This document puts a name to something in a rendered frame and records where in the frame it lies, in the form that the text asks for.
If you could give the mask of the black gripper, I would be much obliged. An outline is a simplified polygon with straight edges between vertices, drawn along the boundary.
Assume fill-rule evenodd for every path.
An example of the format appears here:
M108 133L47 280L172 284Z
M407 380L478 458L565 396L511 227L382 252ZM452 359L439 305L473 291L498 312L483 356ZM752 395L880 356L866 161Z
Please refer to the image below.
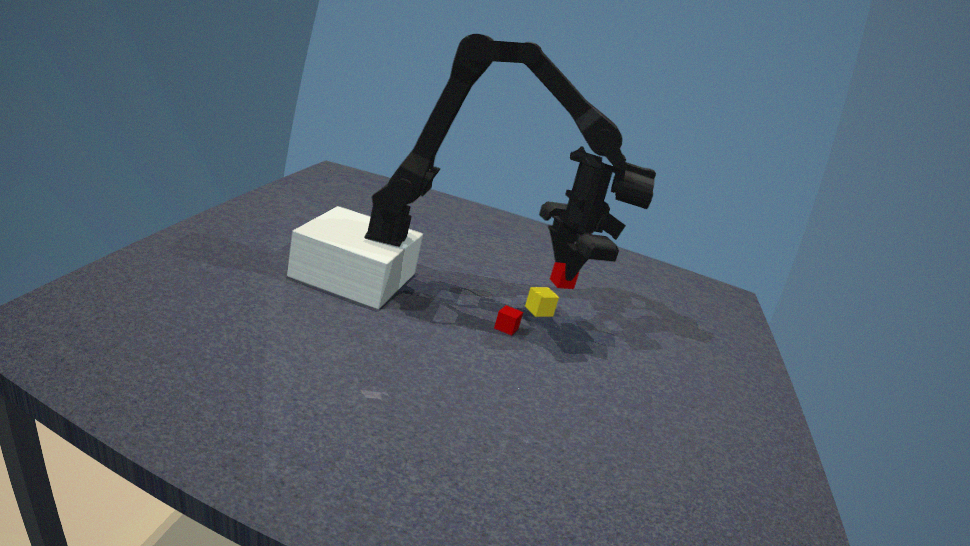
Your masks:
M583 193L574 186L565 196L567 204L547 201L539 216L544 221L554 218L548 226L554 259L565 263L565 279L572 281L588 259L615 261L619 249L607 236L592 234L602 209L607 208L605 197Z

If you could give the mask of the yellow cube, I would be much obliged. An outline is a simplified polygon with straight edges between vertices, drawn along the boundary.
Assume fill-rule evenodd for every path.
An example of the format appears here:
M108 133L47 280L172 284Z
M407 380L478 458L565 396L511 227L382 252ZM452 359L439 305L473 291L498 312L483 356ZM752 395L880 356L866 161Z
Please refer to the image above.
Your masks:
M531 287L525 307L535 317L553 317L558 299L550 288Z

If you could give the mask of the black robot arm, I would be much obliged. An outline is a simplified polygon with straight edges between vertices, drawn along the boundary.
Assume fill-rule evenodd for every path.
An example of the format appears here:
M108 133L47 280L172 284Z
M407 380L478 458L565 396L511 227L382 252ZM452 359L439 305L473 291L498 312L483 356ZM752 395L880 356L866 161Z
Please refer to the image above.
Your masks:
M604 198L614 172L611 192L616 193L615 199L648 209L656 172L625 162L618 127L585 100L540 46L533 42L494 41L490 36L471 34L460 41L449 80L411 153L389 183L373 194L365 239L398 247L405 241L411 222L407 204L432 187L440 171L439 167L433 167L435 155L470 89L493 61L528 66L572 116L590 149L613 165L603 163L602 157L587 153L581 146L570 153L571 160L580 162L574 188Z

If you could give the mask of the red cube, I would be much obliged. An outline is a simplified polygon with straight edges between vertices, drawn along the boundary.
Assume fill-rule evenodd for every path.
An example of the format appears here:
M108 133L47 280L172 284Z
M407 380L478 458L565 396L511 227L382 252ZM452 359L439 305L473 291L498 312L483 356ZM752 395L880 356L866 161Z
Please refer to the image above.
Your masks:
M498 312L494 329L512 336L519 329L522 316L523 312L506 305Z
M554 262L550 280L557 288L574 289L578 276L579 272L572 281L567 281L565 279L565 263Z

